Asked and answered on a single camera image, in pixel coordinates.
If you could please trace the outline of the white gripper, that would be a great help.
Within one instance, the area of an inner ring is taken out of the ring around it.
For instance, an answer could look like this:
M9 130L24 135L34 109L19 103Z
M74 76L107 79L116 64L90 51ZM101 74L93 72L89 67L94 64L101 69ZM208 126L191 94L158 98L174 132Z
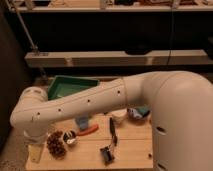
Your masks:
M31 136L27 132L23 133L24 137L29 144L43 144L47 138L46 134L40 136ZM29 146L29 157L30 160L34 163L40 161L44 145L30 145Z

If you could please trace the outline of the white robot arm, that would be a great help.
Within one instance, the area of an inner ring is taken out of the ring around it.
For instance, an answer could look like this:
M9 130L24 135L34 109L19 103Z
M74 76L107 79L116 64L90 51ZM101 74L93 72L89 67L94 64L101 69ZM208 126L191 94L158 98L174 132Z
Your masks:
M51 101L28 87L10 123L40 144L55 122L144 105L151 111L154 171L213 171L213 83L194 72L121 77Z

